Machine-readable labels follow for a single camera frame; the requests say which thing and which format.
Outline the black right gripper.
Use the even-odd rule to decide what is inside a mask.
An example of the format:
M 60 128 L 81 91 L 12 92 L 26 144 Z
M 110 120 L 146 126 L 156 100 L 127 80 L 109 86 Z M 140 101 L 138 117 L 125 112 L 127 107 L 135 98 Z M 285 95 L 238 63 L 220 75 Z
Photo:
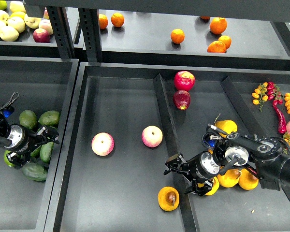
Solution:
M 164 175 L 170 172 L 183 175 L 191 182 L 185 194 L 192 193 L 198 196 L 204 196 L 212 190 L 214 185 L 212 178 L 220 171 L 220 166 L 214 162 L 212 154 L 208 151 L 201 152 L 187 161 L 181 153 L 177 153 L 169 157 L 165 165 L 167 169 Z

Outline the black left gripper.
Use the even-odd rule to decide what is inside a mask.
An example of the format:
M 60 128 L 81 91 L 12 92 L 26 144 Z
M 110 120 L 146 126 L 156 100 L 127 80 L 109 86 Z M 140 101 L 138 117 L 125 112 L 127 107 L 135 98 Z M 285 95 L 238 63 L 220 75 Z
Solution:
M 21 125 L 13 124 L 7 137 L 10 143 L 5 146 L 11 152 L 6 154 L 6 158 L 11 164 L 22 167 L 30 163 L 30 153 L 38 147 L 49 142 L 59 145 L 58 136 L 57 129 L 52 126 L 42 125 L 37 132 L 33 132 Z

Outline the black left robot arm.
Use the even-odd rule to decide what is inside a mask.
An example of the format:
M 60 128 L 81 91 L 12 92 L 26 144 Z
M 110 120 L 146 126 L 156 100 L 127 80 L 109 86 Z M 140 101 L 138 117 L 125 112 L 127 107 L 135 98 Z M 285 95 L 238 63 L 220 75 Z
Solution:
M 11 164 L 22 167 L 32 161 L 31 153 L 38 147 L 49 142 L 59 144 L 59 133 L 46 125 L 37 132 L 20 124 L 10 125 L 7 118 L 14 112 L 12 104 L 18 97 L 19 93 L 14 92 L 7 103 L 0 105 L 0 147 L 10 151 L 5 156 Z

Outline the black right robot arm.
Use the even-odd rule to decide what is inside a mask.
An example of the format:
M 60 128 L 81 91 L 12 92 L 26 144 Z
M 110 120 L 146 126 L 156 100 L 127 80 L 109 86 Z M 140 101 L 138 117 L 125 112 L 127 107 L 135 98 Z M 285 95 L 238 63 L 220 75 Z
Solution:
M 207 194 L 214 185 L 215 176 L 224 175 L 237 166 L 255 176 L 263 189 L 290 188 L 290 147 L 282 138 L 242 136 L 209 124 L 202 144 L 208 150 L 189 160 L 184 160 L 183 155 L 178 153 L 165 162 L 167 169 L 164 174 L 175 172 L 191 183 L 186 188 L 186 194 Z

